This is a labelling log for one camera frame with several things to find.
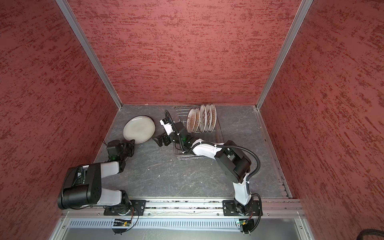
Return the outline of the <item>plain grey white plate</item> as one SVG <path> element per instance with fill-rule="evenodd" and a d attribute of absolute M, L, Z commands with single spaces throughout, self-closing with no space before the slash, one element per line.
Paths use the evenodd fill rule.
<path fill-rule="evenodd" d="M 156 130 L 154 121 L 147 116 L 137 116 L 129 120 L 123 129 L 124 139 L 141 144 L 152 138 Z"/>

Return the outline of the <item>small red patterned plate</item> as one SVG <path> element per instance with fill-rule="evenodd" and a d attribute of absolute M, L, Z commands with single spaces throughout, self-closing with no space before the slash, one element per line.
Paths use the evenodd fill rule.
<path fill-rule="evenodd" d="M 188 116 L 187 116 L 187 131 L 188 133 L 192 133 L 193 129 L 195 127 L 195 121 L 196 121 L 196 111 L 194 108 L 191 108 L 189 110 Z"/>

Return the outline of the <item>floral white plate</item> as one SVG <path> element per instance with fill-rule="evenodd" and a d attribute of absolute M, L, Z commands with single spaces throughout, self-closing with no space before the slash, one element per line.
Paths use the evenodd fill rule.
<path fill-rule="evenodd" d="M 206 125 L 207 125 L 206 105 L 202 104 L 200 106 L 200 123 L 199 123 L 199 129 L 201 133 L 205 132 Z"/>

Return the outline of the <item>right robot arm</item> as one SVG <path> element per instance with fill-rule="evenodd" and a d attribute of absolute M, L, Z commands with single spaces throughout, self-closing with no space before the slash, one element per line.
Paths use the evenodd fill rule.
<path fill-rule="evenodd" d="M 159 147 L 174 143 L 180 145 L 183 154 L 214 159 L 227 178 L 233 182 L 234 203 L 237 212 L 243 216 L 248 214 L 253 201 L 249 187 L 252 162 L 244 153 L 244 148 L 237 146 L 232 141 L 216 144 L 197 139 L 193 135 L 182 138 L 175 133 L 168 135 L 166 132 L 153 137 L 153 140 Z"/>

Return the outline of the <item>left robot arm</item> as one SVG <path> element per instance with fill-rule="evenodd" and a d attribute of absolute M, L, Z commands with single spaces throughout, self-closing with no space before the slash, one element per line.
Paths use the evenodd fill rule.
<path fill-rule="evenodd" d="M 102 187 L 102 179 L 120 174 L 135 152 L 135 140 L 113 140 L 107 143 L 108 160 L 104 163 L 80 165 L 67 170 L 58 196 L 61 210 L 104 207 L 117 215 L 132 211 L 132 203 L 124 190 Z"/>

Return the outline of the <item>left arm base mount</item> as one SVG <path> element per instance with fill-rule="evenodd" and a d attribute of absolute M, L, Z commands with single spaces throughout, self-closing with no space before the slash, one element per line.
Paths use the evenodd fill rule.
<path fill-rule="evenodd" d="M 142 216 L 146 207 L 146 200 L 130 200 L 127 206 L 116 205 L 105 207 L 104 216 Z"/>

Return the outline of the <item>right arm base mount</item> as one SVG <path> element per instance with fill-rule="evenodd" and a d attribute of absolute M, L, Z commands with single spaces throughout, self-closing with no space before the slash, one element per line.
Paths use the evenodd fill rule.
<path fill-rule="evenodd" d="M 260 201 L 250 200 L 246 205 L 242 205 L 236 200 L 223 200 L 224 216 L 263 216 Z"/>

